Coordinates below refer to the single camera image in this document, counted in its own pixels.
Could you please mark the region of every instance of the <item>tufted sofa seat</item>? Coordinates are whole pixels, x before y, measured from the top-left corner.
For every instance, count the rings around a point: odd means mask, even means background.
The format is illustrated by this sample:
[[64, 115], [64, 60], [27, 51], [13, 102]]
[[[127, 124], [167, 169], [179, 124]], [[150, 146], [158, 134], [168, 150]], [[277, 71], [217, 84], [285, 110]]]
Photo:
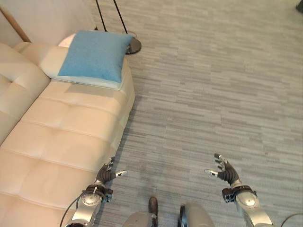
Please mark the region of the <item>tufted sofa seat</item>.
[[134, 103], [127, 60], [112, 90], [50, 79], [66, 53], [0, 44], [1, 227], [58, 227], [119, 146]]

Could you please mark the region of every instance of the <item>black wire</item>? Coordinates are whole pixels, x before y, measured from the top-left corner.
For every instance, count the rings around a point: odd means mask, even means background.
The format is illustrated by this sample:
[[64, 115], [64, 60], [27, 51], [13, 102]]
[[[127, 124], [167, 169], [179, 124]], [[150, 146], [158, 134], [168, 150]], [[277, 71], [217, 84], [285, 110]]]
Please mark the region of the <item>black wire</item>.
[[99, 14], [100, 14], [100, 17], [101, 17], [101, 20], [102, 20], [104, 31], [107, 32], [105, 24], [104, 24], [104, 21], [103, 21], [103, 17], [102, 17], [102, 14], [101, 14], [101, 10], [100, 10], [100, 6], [99, 6], [99, 3], [98, 3], [98, 0], [96, 0], [96, 4], [97, 4], [98, 10], [99, 10]]
[[71, 206], [75, 203], [75, 201], [78, 201], [79, 200], [79, 198], [82, 196], [82, 194], [83, 193], [81, 193], [69, 206], [68, 206], [68, 208], [66, 209], [66, 211], [65, 211], [65, 213], [63, 214], [63, 217], [62, 217], [62, 219], [61, 219], [61, 222], [60, 222], [60, 227], [62, 227], [62, 223], [63, 223], [63, 220], [64, 220], [64, 218], [65, 218], [65, 215], [66, 215], [66, 213], [68, 212], [68, 210], [71, 208]]
[[282, 222], [281, 227], [284, 225], [284, 223], [285, 223], [288, 219], [290, 219], [291, 217], [296, 216], [296, 215], [303, 215], [303, 212], [299, 212], [299, 213], [295, 213], [295, 214], [289, 215], [289, 216], [288, 216], [287, 218], [285, 218], [285, 220]]

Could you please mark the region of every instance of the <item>cushion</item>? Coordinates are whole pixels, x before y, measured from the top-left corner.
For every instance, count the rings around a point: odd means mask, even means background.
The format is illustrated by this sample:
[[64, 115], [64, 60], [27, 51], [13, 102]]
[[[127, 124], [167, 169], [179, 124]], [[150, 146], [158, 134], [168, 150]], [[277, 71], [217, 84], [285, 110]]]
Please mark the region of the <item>cushion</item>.
[[49, 82], [30, 60], [0, 44], [0, 144]]
[[59, 76], [99, 78], [121, 83], [123, 59], [131, 39], [131, 35], [79, 31]]

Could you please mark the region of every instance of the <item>floor lamp base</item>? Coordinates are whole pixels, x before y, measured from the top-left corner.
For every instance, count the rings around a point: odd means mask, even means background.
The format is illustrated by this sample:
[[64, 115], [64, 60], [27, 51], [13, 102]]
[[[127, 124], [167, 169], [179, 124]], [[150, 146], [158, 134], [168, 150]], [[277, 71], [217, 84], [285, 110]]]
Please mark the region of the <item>floor lamp base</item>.
[[133, 37], [133, 39], [131, 40], [131, 43], [127, 47], [126, 54], [137, 53], [141, 50], [141, 47], [142, 47], [141, 42]]

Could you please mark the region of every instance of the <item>silver metal joint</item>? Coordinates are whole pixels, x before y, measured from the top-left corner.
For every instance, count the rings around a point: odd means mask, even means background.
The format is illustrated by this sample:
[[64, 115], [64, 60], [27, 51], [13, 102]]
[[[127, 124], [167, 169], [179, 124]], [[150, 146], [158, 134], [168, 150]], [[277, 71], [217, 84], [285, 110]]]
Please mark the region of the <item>silver metal joint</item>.
[[215, 177], [218, 177], [218, 172], [216, 171], [213, 171], [213, 170], [210, 170], [210, 169], [205, 169], [204, 170], [204, 173], [210, 175], [210, 176], [215, 176]]

